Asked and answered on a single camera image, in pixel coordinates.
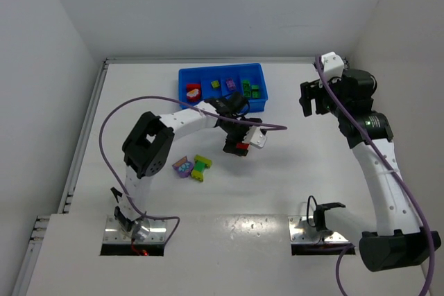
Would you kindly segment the purple butterfly lego brick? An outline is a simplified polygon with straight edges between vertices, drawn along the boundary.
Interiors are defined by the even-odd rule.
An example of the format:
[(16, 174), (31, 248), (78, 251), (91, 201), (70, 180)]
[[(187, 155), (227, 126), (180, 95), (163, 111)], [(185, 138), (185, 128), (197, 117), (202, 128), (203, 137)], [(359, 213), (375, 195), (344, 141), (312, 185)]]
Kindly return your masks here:
[(231, 78), (227, 78), (227, 79), (225, 80), (225, 83), (226, 83), (226, 87), (227, 87), (227, 89), (228, 89), (230, 92), (233, 92), (233, 91), (235, 91), (235, 90), (237, 89), (237, 87), (236, 87), (236, 85), (235, 85), (233, 79), (231, 79)]

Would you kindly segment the red crown lego piece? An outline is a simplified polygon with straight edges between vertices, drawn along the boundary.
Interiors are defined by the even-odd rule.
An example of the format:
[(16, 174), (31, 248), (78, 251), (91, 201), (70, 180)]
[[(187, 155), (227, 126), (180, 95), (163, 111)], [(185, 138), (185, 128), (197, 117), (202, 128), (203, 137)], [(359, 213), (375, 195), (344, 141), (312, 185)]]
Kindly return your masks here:
[(248, 143), (239, 142), (239, 143), (236, 144), (235, 148), (236, 149), (240, 149), (240, 150), (248, 150), (249, 149), (249, 144)]

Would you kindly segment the lime lego brick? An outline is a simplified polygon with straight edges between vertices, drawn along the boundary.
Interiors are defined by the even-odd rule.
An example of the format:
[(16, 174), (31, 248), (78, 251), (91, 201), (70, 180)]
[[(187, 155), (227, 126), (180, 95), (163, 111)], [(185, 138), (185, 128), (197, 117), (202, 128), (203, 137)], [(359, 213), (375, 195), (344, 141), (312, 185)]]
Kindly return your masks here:
[(221, 88), (221, 84), (218, 80), (214, 80), (211, 82), (211, 86), (213, 89), (220, 89)]

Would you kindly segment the green curved lego brick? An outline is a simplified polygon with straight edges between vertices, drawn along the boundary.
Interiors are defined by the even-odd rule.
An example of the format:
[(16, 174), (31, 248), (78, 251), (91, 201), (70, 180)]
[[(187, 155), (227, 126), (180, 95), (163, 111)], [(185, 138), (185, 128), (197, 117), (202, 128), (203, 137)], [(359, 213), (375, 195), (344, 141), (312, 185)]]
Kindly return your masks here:
[(249, 80), (242, 80), (241, 84), (242, 84), (242, 87), (244, 90), (250, 90), (250, 81)]

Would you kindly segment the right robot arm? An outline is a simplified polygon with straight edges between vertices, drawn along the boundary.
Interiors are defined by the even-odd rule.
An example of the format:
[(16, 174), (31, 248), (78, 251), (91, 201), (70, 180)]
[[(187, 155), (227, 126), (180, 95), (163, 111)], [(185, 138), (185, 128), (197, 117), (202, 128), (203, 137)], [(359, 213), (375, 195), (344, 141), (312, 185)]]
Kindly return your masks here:
[(339, 130), (359, 162), (375, 210), (371, 225), (350, 213), (340, 202), (318, 204), (313, 212), (319, 232), (336, 230), (358, 247), (371, 272), (422, 264), (429, 258), (429, 244), (441, 246), (436, 231), (426, 234), (410, 200), (397, 179), (393, 133), (387, 117), (373, 110), (375, 77), (363, 70), (345, 70), (329, 80), (329, 90), (320, 80), (300, 86), (299, 102), (305, 116), (333, 114)]

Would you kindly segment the red flower lego brick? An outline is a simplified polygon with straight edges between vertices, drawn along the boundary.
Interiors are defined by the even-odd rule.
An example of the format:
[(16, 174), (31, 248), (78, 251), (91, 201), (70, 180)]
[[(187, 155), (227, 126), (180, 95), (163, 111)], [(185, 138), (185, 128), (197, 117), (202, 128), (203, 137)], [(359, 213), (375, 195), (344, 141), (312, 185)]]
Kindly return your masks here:
[(200, 83), (189, 83), (186, 85), (186, 99), (190, 103), (196, 103), (201, 99), (202, 89)]

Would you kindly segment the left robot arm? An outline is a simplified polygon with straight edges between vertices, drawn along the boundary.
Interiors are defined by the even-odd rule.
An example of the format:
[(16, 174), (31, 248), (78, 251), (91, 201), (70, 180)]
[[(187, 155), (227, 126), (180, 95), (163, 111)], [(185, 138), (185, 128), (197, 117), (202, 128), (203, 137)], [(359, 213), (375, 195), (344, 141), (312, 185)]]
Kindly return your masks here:
[(150, 220), (146, 199), (151, 183), (165, 166), (174, 141), (203, 129), (220, 128), (226, 133), (223, 151), (244, 157), (250, 146), (263, 148), (267, 130), (259, 118), (247, 118), (242, 110), (248, 101), (239, 93), (207, 98), (196, 105), (170, 114), (143, 113), (122, 145), (126, 177), (120, 190), (112, 192), (117, 201), (114, 217), (128, 234)]

